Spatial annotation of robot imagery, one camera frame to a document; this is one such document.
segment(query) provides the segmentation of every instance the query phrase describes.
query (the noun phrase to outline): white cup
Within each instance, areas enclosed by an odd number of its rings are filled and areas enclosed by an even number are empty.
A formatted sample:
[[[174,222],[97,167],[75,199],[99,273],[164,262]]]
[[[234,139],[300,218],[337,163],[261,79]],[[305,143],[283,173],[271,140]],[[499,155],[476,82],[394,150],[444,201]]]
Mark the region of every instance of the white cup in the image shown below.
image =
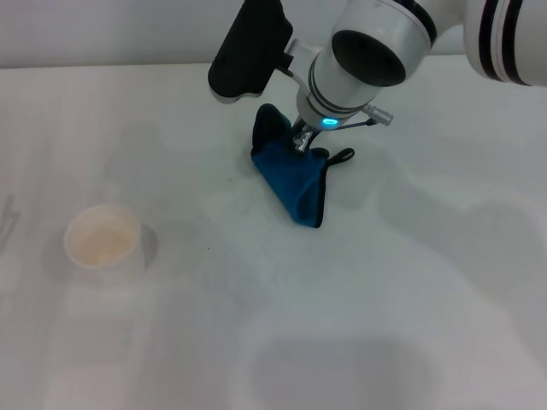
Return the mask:
[[[65,231],[64,247],[87,271],[87,281],[127,284],[144,274],[140,220],[122,205],[97,205],[79,214]]]

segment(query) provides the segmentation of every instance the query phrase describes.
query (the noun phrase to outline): blue led light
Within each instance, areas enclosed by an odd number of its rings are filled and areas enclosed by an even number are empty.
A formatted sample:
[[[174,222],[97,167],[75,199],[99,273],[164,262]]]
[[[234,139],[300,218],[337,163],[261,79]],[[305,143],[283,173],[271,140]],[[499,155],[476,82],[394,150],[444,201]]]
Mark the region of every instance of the blue led light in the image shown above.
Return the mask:
[[[335,120],[334,118],[324,118],[323,124],[325,126],[336,126],[338,124],[338,120]]]

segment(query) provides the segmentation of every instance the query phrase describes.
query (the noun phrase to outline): white table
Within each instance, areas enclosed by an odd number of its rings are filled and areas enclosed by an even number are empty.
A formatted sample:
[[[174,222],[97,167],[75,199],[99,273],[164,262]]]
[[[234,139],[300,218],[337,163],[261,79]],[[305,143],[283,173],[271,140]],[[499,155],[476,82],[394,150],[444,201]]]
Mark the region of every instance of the white table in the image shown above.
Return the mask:
[[[0,408],[545,410],[547,91],[428,59],[391,127],[318,138],[357,155],[311,230],[249,158],[297,87],[225,106],[207,69],[0,72]],[[60,240],[114,200],[155,234],[105,288]]]

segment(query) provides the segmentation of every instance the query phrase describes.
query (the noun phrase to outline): white surface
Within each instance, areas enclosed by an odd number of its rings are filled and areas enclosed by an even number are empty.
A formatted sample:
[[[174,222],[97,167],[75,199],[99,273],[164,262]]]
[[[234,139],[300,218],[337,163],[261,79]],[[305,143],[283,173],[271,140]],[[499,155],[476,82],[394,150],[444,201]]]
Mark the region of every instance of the white surface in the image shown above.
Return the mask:
[[[211,62],[243,0],[0,0],[0,67]],[[323,45],[346,0],[284,1],[295,36]],[[463,52],[461,30],[439,40]]]
[[[317,140],[356,157],[311,230],[249,160],[297,87],[224,106],[206,70],[0,73],[2,409],[547,407],[546,90],[427,59],[375,100],[391,127]],[[129,288],[62,249],[109,200],[156,232]]]

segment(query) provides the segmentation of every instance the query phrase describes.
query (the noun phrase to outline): blue cloth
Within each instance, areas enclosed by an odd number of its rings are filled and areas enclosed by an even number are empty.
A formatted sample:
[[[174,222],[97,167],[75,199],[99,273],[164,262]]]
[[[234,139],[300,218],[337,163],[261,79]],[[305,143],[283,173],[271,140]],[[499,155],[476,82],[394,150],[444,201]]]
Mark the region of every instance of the blue cloth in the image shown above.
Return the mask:
[[[291,147],[291,122],[266,104],[256,114],[252,161],[295,222],[319,228],[325,207],[326,170],[348,161],[355,152],[345,149],[331,160],[323,148],[297,153]]]

